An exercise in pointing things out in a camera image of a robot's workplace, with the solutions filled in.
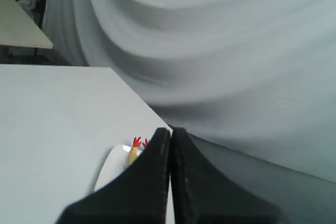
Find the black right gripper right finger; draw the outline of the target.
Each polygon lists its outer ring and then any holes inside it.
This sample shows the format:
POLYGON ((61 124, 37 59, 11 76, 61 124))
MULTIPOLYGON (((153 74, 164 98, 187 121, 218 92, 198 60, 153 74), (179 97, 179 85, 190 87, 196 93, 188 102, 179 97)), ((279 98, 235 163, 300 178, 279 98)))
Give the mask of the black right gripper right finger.
POLYGON ((176 223, 288 222, 278 207, 222 174, 183 128, 173 130, 170 173, 176 223))

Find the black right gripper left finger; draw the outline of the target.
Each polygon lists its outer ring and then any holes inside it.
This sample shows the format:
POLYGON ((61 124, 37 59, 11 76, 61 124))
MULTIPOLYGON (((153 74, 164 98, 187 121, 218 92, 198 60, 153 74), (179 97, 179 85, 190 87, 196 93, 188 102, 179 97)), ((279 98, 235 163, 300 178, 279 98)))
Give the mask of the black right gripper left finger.
POLYGON ((118 177, 67 206, 58 223, 171 223, 171 134, 154 132, 140 156, 118 177))

